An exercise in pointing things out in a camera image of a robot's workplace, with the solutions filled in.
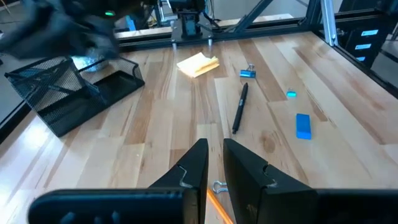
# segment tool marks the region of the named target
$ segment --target black metal frame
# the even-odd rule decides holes
[[[235,32],[218,33],[219,30],[217,28],[214,28],[213,42],[222,40],[237,40],[252,37],[262,37],[267,35],[281,35],[295,32],[318,32],[323,27],[320,24],[322,16],[320,0],[310,0],[305,17],[284,19],[279,21],[258,22],[252,24],[251,22],[265,9],[265,7],[270,2],[271,0],[262,0],[262,2],[259,2],[259,4],[253,9],[253,11],[250,12],[248,16],[244,17],[244,19],[241,20],[237,25],[222,27],[223,30],[235,30]],[[356,27],[360,24],[369,22],[388,21],[392,17],[396,19],[395,13],[397,11],[397,8],[397,0],[382,0],[377,9],[340,12],[335,14],[336,26]],[[171,36],[172,33],[169,32],[162,34],[127,37],[119,39],[119,46],[122,52],[171,47]],[[187,40],[185,42],[178,43],[177,46],[206,44],[206,41],[206,39]],[[350,55],[341,47],[334,47],[334,49],[342,56],[347,58],[355,66],[357,66],[359,69],[361,69],[366,75],[375,80],[375,82],[385,88],[389,93],[398,98],[398,89],[396,87],[379,78],[378,75],[376,75],[369,68],[365,67],[362,63],[358,62],[355,58],[352,57],[352,55]],[[18,119],[12,120],[22,120],[24,115],[26,114],[26,109],[24,111],[25,113],[20,113],[22,116],[18,117]]]

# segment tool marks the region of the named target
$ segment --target blue label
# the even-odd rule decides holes
[[[367,35],[376,35],[379,32],[379,30],[367,30],[362,32],[361,36],[367,36]]]
[[[361,44],[355,46],[355,50],[362,50],[362,49],[369,49],[371,48],[372,44]]]

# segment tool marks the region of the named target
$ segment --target black mesh basket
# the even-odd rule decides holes
[[[144,85],[138,64],[125,58],[80,70],[71,58],[46,58],[5,76],[58,137]]]

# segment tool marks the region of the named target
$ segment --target binder clip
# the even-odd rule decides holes
[[[254,65],[249,64],[249,68],[246,70],[241,70],[240,77],[242,78],[255,78],[256,71],[254,70]]]

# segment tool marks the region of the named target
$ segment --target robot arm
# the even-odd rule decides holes
[[[27,20],[0,40],[0,52],[17,58],[118,55],[114,22],[154,0],[25,0]]]

